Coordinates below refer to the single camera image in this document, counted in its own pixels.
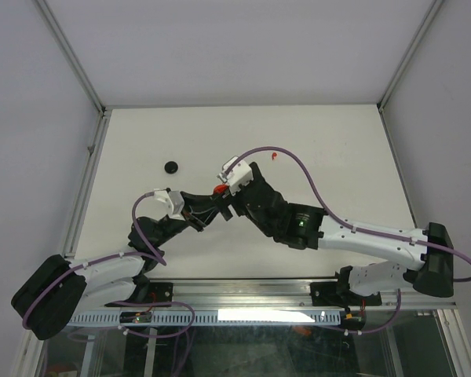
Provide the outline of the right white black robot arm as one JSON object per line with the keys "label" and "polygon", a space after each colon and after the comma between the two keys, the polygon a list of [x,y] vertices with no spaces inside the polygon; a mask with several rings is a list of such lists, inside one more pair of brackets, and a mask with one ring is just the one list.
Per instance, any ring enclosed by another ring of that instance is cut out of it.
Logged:
{"label": "right white black robot arm", "polygon": [[298,250],[341,250],[380,258],[379,263],[340,269],[335,294],[345,304],[404,287],[437,298],[454,294],[453,257],[441,249],[446,229],[440,224],[392,229],[337,221],[321,207],[288,203],[263,178],[256,163],[226,163],[218,177],[228,187],[235,212],[276,243]]}

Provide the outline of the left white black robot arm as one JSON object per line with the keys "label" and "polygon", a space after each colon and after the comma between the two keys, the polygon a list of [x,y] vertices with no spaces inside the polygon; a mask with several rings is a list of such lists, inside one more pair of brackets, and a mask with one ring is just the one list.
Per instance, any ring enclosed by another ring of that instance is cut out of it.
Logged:
{"label": "left white black robot arm", "polygon": [[161,246],[187,228],[203,231],[223,210],[221,193],[193,195],[168,188],[146,192],[136,203],[154,199],[167,213],[159,220],[131,210],[129,243],[99,258],[49,256],[13,295],[11,305],[25,329],[39,340],[58,335],[73,317],[103,306],[137,308],[130,318],[141,322],[153,309],[171,307],[165,289],[146,276],[166,260]]}

